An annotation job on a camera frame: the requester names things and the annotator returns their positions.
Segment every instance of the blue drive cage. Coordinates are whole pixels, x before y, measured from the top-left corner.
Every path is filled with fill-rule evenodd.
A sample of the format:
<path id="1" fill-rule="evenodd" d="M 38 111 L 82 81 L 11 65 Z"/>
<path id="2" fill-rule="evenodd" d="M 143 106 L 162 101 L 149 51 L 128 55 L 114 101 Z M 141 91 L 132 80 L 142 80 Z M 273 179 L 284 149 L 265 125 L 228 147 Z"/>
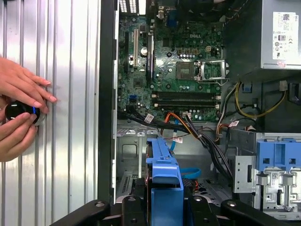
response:
<path id="1" fill-rule="evenodd" d="M 154 186 L 166 185 L 151 189 L 151 225 L 183 226 L 184 188 L 179 164 L 163 138 L 148 139 L 147 142 L 152 146 L 153 154 L 152 158 L 146 159 L 152 167 L 152 183 Z"/>
<path id="2" fill-rule="evenodd" d="M 282 141 L 257 141 L 256 169 L 264 171 L 266 167 L 278 167 L 289 171 L 292 167 L 301 167 L 301 143 L 293 138 Z"/>

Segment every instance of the pcie slot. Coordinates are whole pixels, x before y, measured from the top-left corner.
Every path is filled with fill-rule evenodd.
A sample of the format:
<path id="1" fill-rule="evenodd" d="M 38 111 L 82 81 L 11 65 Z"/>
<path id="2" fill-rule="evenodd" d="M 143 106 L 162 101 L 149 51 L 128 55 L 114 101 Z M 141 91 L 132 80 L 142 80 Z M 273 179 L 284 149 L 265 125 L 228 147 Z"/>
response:
<path id="1" fill-rule="evenodd" d="M 129 32 L 125 32 L 125 48 L 124 48 L 124 72 L 128 73 L 128 49 L 129 49 Z"/>
<path id="2" fill-rule="evenodd" d="M 192 99 L 192 100 L 215 100 L 216 94 L 214 93 L 184 93 L 184 92 L 153 92 L 152 98 L 159 98 L 165 100 L 180 100 L 180 99 Z"/>
<path id="3" fill-rule="evenodd" d="M 134 67 L 138 67 L 138 42 L 139 42 L 139 29 L 134 29 Z"/>
<path id="4" fill-rule="evenodd" d="M 207 101 L 170 101 L 155 100 L 154 107 L 199 107 L 199 108 L 218 108 L 216 102 Z"/>

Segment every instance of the pci slot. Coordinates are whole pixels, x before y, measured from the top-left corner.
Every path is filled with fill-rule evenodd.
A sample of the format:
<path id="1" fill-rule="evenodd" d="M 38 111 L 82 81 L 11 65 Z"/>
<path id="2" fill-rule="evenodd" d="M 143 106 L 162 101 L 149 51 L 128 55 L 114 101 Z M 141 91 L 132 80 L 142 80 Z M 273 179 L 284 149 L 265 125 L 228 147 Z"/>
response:
<path id="1" fill-rule="evenodd" d="M 154 107 L 198 107 L 198 108 L 218 108 L 216 102 L 209 101 L 170 101 L 170 100 L 155 100 Z"/>
<path id="2" fill-rule="evenodd" d="M 129 32 L 125 32 L 125 48 L 124 48 L 124 72 L 128 73 L 128 49 L 129 49 Z"/>
<path id="3" fill-rule="evenodd" d="M 154 36 L 150 33 L 147 38 L 146 80 L 150 83 L 154 71 Z"/>
<path id="4" fill-rule="evenodd" d="M 152 98 L 164 99 L 164 100 L 217 100 L 218 97 L 215 93 L 184 93 L 184 92 L 153 92 Z"/>
<path id="5" fill-rule="evenodd" d="M 138 67 L 138 43 L 139 43 L 139 29 L 134 29 L 134 67 Z"/>

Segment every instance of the ribbed metal surface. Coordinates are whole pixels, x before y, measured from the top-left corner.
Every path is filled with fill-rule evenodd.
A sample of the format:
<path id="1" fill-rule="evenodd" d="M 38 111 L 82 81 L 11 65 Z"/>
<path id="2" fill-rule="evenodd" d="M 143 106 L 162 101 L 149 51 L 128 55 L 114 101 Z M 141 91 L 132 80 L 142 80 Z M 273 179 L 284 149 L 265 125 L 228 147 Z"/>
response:
<path id="1" fill-rule="evenodd" d="M 58 98 L 35 144 L 0 164 L 1 226 L 48 226 L 96 198 L 99 24 L 99 0 L 0 0 L 0 55 Z"/>

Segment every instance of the expansion slot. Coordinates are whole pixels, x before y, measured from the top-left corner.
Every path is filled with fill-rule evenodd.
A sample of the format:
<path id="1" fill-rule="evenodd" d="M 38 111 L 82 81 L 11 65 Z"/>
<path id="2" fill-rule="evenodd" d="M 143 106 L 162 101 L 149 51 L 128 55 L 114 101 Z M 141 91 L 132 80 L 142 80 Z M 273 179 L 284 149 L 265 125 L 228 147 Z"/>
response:
<path id="1" fill-rule="evenodd" d="M 196 92 L 153 92 L 152 98 L 164 100 L 217 100 L 219 99 L 215 93 L 196 93 Z"/>
<path id="2" fill-rule="evenodd" d="M 128 49 L 129 49 L 129 32 L 125 32 L 125 47 L 124 47 L 124 72 L 128 73 Z"/>
<path id="3" fill-rule="evenodd" d="M 134 29 L 134 67 L 138 67 L 138 43 L 139 43 L 139 29 Z"/>
<path id="4" fill-rule="evenodd" d="M 146 65 L 146 80 L 148 83 L 152 81 L 154 71 L 154 36 L 149 34 L 147 39 L 147 65 Z"/>

